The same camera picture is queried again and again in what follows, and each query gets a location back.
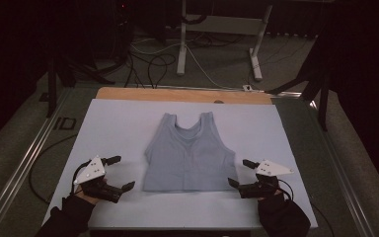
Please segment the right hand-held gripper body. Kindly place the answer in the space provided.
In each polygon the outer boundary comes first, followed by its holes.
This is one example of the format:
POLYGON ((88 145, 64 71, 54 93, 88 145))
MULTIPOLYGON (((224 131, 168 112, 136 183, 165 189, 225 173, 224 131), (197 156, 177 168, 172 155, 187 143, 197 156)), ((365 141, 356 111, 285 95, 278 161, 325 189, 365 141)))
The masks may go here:
POLYGON ((294 171, 269 160, 259 163, 260 166, 257 169, 253 169, 256 173, 257 181, 252 184, 240 185, 238 191, 241 198, 268 198, 277 191, 285 194, 285 191, 279 187, 278 177, 293 174, 294 171))

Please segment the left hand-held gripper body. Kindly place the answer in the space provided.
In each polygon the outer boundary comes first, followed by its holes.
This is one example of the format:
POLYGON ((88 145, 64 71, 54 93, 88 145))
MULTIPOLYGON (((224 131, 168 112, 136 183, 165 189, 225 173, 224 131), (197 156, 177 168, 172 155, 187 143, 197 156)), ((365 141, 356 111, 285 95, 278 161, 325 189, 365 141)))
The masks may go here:
POLYGON ((104 181, 106 175, 105 166, 101 157, 95 158, 81 164, 73 175, 73 185, 82 186, 82 191, 89 197, 99 198, 117 203, 122 190, 108 185, 104 181))

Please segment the grey-blue tank top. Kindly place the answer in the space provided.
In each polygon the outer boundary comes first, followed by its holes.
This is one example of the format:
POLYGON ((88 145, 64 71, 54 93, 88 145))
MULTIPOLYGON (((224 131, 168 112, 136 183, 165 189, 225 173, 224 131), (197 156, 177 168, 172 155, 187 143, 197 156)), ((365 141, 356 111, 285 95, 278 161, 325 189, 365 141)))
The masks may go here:
POLYGON ((222 141, 212 112, 200 114, 190 128, 163 115, 145 156, 145 192, 224 192, 237 178, 236 153, 222 141))

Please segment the person's left hand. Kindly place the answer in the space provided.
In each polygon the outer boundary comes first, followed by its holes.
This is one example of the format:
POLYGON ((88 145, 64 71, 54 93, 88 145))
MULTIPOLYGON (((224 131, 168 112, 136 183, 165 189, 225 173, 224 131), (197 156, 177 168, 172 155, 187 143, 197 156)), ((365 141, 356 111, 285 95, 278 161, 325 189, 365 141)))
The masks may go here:
POLYGON ((81 186, 81 185, 79 185, 79 186, 76 188, 76 190, 75 190, 75 192, 74 192, 74 195, 75 195, 76 197, 78 197, 78 198, 81 198, 81 199, 83 199, 83 200, 85 200, 85 201, 87 201, 87 202, 93 204, 93 205, 96 205, 96 204, 100 201, 99 198, 96 198, 96 197, 89 197, 89 196, 87 196, 87 195, 82 191, 82 186, 81 186))

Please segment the pale lavender table mat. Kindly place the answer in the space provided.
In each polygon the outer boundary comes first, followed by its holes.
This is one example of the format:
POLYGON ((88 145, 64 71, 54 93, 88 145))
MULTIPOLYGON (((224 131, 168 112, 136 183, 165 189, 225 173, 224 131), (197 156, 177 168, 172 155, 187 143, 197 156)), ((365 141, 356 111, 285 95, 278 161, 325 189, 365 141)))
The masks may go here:
POLYGON ((110 185, 133 183, 119 202, 101 201, 94 208, 92 229, 257 229, 257 203, 238 192, 147 193, 143 191, 147 161, 144 151, 163 114, 178 118, 182 127, 193 126, 200 114, 211 112, 224 144, 235 151, 238 180, 255 181, 253 170, 242 161, 270 160, 290 169, 282 187, 294 192, 295 202, 316 219, 274 105, 175 103, 126 100, 92 101, 52 198, 59 206, 71 189, 78 166, 96 156, 120 156, 107 169, 110 185))

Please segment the wooden table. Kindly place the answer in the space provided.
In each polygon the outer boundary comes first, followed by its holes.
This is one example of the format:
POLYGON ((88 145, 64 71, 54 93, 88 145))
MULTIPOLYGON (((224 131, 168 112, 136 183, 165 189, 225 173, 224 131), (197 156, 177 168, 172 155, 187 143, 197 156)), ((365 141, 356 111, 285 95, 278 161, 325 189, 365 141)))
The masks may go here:
POLYGON ((271 105, 271 96, 261 92, 103 87, 97 99, 215 104, 271 105))

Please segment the black tripod stand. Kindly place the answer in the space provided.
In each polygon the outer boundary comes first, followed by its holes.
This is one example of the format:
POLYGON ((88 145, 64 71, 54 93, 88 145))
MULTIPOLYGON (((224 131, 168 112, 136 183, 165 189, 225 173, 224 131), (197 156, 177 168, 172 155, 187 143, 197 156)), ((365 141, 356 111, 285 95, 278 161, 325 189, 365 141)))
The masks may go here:
POLYGON ((298 84, 307 82, 306 87, 300 95, 303 101, 312 102, 317 95, 320 95, 318 107, 318 123, 323 131, 327 131, 326 114, 329 97, 330 72, 328 58, 324 55, 323 47, 327 35, 321 31, 316 36, 316 40, 303 62, 297 76, 289 82, 274 89, 266 90, 268 94, 278 95, 298 84))
POLYGON ((47 117, 50 118, 55 114, 57 108, 57 89, 56 77, 58 75, 67 75, 70 67, 89 76, 100 84, 113 85, 113 81, 109 81, 102 76, 86 68, 84 65, 71 59, 69 56, 60 53, 56 48, 51 47, 47 52, 47 117))

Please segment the dark computer tower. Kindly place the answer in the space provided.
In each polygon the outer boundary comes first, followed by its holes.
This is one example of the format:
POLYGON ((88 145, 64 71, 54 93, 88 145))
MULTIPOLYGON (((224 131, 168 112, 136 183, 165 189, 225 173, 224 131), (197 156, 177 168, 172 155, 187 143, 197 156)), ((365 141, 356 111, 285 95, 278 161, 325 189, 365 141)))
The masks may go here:
POLYGON ((114 10, 114 57, 119 62, 126 61, 127 54, 133 39, 132 0, 113 0, 114 10))

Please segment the aluminium floor rail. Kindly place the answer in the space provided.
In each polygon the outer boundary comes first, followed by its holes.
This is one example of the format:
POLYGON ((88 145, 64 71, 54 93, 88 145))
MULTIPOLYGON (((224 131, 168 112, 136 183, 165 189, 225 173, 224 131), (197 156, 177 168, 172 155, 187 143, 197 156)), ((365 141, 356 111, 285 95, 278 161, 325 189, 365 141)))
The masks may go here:
POLYGON ((351 214, 351 217, 355 223, 357 231, 360 234, 360 237, 375 237, 374 231, 362 208, 362 205, 357 197, 357 194, 355 193, 352 187, 352 184, 349 181, 349 178, 341 164, 340 157, 338 156, 336 152, 336 149, 331 141, 331 138, 326 131, 323 131, 323 129, 321 128, 318 122, 318 119, 317 119, 318 108, 316 106, 316 103, 314 101, 306 102, 305 105, 312 119, 313 126, 318 130, 321 140, 326 150, 329 152, 329 163, 331 164, 332 170, 339 184, 341 193, 348 207, 348 210, 351 214))
POLYGON ((54 109, 54 112, 43 121, 21 160, 16 165, 14 165, 14 170, 6 181, 0 193, 0 223, 6 215, 28 173, 32 169, 33 163, 38 158, 41 149, 51 134, 58 114, 65 101, 69 98, 71 92, 71 88, 62 90, 59 98, 56 100, 56 107, 54 109))

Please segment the white metal desk frame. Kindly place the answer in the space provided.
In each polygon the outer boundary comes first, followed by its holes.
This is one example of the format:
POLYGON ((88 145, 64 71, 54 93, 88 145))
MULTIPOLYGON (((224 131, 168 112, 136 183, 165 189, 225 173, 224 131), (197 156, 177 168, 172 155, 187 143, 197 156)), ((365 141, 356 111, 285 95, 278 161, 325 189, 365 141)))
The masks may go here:
POLYGON ((265 30, 272 11, 272 7, 273 5, 271 3, 267 3, 265 5, 265 11, 259 19, 213 16, 211 13, 209 13, 206 15, 203 21, 194 25, 181 22, 180 50, 178 55, 177 74, 184 75, 186 72, 187 53, 190 51, 187 47, 188 31, 237 34, 257 37, 255 46, 249 49, 249 54, 254 80, 261 81, 263 79, 263 74, 260 66, 259 50, 265 36, 265 30))

